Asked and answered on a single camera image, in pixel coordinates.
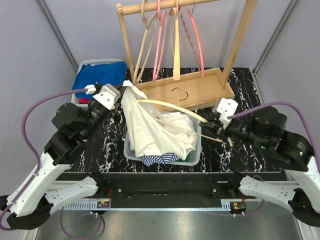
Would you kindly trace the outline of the white tank top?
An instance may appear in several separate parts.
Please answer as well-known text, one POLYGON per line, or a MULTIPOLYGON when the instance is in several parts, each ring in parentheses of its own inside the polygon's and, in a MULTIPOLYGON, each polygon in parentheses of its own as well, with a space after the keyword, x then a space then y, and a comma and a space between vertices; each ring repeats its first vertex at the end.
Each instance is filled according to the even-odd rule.
POLYGON ((129 80, 121 107, 125 116, 130 149, 136 157, 176 154, 180 159, 196 149, 198 137, 194 134, 191 118, 180 112, 161 113, 151 103, 139 103, 146 95, 129 80))

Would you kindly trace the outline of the green tank top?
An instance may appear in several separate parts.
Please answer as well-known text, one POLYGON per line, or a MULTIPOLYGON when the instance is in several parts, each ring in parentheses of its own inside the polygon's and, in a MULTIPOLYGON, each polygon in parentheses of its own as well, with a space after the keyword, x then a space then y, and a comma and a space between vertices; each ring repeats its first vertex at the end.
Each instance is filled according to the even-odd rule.
POLYGON ((194 162, 194 157, 193 157, 191 154, 189 154, 189 155, 185 158, 184 162, 185 162, 185 163, 193 163, 193 162, 194 162))

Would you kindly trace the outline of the blue white striped top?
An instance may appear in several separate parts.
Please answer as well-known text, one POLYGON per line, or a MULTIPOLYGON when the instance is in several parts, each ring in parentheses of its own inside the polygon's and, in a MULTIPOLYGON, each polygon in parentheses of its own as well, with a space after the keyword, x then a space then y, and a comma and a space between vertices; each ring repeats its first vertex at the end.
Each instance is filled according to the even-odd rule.
POLYGON ((154 164, 171 164, 178 162, 180 158, 175 153, 165 153, 163 155, 142 155, 136 156, 133 150, 130 150, 130 145, 124 148, 124 156, 129 160, 135 160, 142 162, 143 165, 150 167, 154 164))

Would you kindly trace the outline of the pink hanger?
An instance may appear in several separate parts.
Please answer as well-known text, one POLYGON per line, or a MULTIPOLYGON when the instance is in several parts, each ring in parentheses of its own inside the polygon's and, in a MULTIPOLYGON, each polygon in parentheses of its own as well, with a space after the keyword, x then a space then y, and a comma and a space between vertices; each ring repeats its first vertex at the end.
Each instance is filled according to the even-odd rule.
POLYGON ((194 56, 194 59, 198 65, 198 70, 200 72, 200 77, 204 78, 205 77, 205 62, 204 62, 204 55, 203 55, 203 50, 202 50, 202 43, 199 35, 199 31, 197 28, 197 24, 193 15, 193 11, 189 9, 188 6, 183 6, 184 10, 186 11, 189 20, 192 25, 195 41, 193 41, 191 34, 189 32, 189 29, 187 27, 186 20, 184 18, 184 15, 182 13, 181 7, 178 7, 178 15, 180 17, 183 30, 185 32, 186 38, 188 40, 189 46, 191 48, 192 54, 194 56))
POLYGON ((158 79, 159 70, 161 67, 165 41, 166 41, 166 31, 167 31, 167 11, 165 10, 163 13, 161 12, 161 0, 157 1, 157 16, 159 20, 159 32, 158 32, 158 39, 156 45, 156 53, 155 53, 155 60, 154 60, 154 68, 153 68, 153 75, 152 81, 155 82, 158 79))

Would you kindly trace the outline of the beige plastic hanger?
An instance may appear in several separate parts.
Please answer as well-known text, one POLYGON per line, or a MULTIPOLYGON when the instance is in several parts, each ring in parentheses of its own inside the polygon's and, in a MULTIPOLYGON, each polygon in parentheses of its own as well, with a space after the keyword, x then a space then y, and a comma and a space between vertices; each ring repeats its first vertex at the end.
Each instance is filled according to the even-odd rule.
POLYGON ((137 86, 142 82, 142 76, 146 65, 148 63, 148 59, 151 53, 151 49, 153 46, 155 32, 157 28, 157 13, 154 13, 150 19, 145 15, 145 7, 146 7, 147 0, 143 0, 141 2, 141 19, 144 23, 144 34, 140 46, 139 55, 137 58, 136 66, 134 69, 133 75, 133 84, 137 86))

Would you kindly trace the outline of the cream wooden hanger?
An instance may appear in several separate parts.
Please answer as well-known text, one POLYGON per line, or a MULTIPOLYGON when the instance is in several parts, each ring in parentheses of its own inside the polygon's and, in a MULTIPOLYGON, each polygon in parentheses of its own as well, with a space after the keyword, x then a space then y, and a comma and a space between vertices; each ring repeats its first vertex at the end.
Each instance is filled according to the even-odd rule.
POLYGON ((175 7, 170 10, 169 15, 174 18, 174 48, 173 48, 173 80, 178 81, 181 77, 180 74, 180 31, 179 31, 179 5, 175 1, 175 7))

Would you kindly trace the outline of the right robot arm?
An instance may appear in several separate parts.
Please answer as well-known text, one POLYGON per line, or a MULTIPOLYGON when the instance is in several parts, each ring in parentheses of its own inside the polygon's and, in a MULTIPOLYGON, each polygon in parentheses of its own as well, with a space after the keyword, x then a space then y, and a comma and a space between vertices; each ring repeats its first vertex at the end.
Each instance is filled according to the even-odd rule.
POLYGON ((259 148, 267 161, 285 170, 297 187, 275 186, 236 172, 218 192, 222 196, 260 198, 290 211, 301 222, 320 226, 320 171, 312 139, 287 131, 287 116, 269 104, 231 116, 227 127, 215 118, 199 125, 221 140, 234 138, 259 148))

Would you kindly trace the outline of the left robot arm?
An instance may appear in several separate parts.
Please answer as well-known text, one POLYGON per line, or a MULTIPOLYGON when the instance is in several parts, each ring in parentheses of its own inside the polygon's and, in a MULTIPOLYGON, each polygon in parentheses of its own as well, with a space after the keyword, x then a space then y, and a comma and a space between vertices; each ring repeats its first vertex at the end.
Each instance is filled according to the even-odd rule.
POLYGON ((108 181, 98 171, 65 188, 50 191, 49 187, 83 153, 87 140, 118 105, 118 97, 99 93, 86 110, 73 103, 66 103, 57 110, 52 119, 57 131, 37 157, 36 167, 16 191, 0 198, 2 213, 9 213, 8 227, 1 226, 1 229, 33 230, 70 203, 109 194, 108 181))

